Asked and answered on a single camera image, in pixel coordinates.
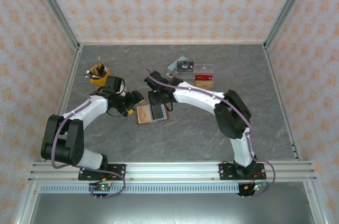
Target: black mounting plate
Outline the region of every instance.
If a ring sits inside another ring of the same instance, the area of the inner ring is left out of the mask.
[[[265,165],[262,163],[253,163],[253,165],[248,166],[247,173],[248,175],[246,177],[241,177],[237,174],[234,163],[223,162],[219,164],[220,180],[253,180],[254,174],[257,175],[256,180],[265,180],[265,177],[261,175],[266,175]]]
[[[125,178],[126,174],[126,164],[108,164],[108,171],[115,172]],[[100,173],[95,171],[89,170],[79,170],[79,181],[100,181],[101,179],[107,177],[107,173]],[[120,178],[116,177],[115,175],[112,176],[113,180],[121,181]]]

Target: red box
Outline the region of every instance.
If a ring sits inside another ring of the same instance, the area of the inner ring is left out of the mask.
[[[201,80],[201,81],[211,81],[213,79],[212,74],[196,74],[195,80]]]

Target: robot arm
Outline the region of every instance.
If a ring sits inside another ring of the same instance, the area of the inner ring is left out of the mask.
[[[52,115],[47,121],[44,133],[41,147],[42,158],[51,159],[52,145],[57,130],[61,123],[73,113],[58,135],[55,161],[72,166],[106,170],[107,157],[84,147],[84,129],[99,115],[111,108],[117,109],[124,117],[127,117],[133,113],[132,108],[135,104],[144,101],[144,97],[137,91],[131,93],[121,91],[121,82],[121,78],[109,76],[106,85],[93,92],[90,99],[82,105],[63,115]]]
[[[194,89],[199,88],[180,79],[174,79],[172,82],[168,82],[156,71],[152,72],[150,76],[161,83],[177,87],[177,89],[165,87],[147,77],[145,82],[153,90],[148,92],[151,105],[178,102],[190,104],[210,112],[215,115],[220,131],[231,140],[235,165],[239,165],[240,168],[246,168],[253,162],[252,156],[254,156],[254,153],[252,150],[249,152],[246,139],[249,128],[234,110],[231,110],[226,103],[216,98],[216,96],[218,96],[228,100],[249,121],[251,113],[236,92],[229,90],[227,93],[218,93],[203,90],[209,94],[207,95],[201,91],[194,91]]]

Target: gray metal floor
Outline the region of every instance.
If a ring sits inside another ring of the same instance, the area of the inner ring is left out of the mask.
[[[40,194],[31,224],[312,224],[302,183],[276,183],[251,200],[236,194]]]
[[[259,159],[293,159],[272,78],[260,45],[142,45],[84,46],[67,111],[85,101],[74,86],[88,82],[83,74],[98,56],[113,75],[124,78],[129,91],[140,91],[147,103],[150,88],[145,68],[165,76],[166,68],[180,56],[196,63],[216,65],[214,91],[235,90],[252,113],[252,145]],[[90,93],[93,87],[83,87]],[[170,119],[139,126],[135,115],[101,115],[85,130],[85,146],[106,154],[111,162],[233,160],[230,141],[218,130],[215,117],[198,108],[174,103]]]

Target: wall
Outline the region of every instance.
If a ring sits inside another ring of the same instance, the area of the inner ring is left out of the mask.
[[[339,220],[339,0],[299,0],[270,56],[304,159]]]
[[[80,42],[263,42],[286,0],[57,0]]]
[[[0,223],[13,223],[73,49],[44,0],[0,0]]]

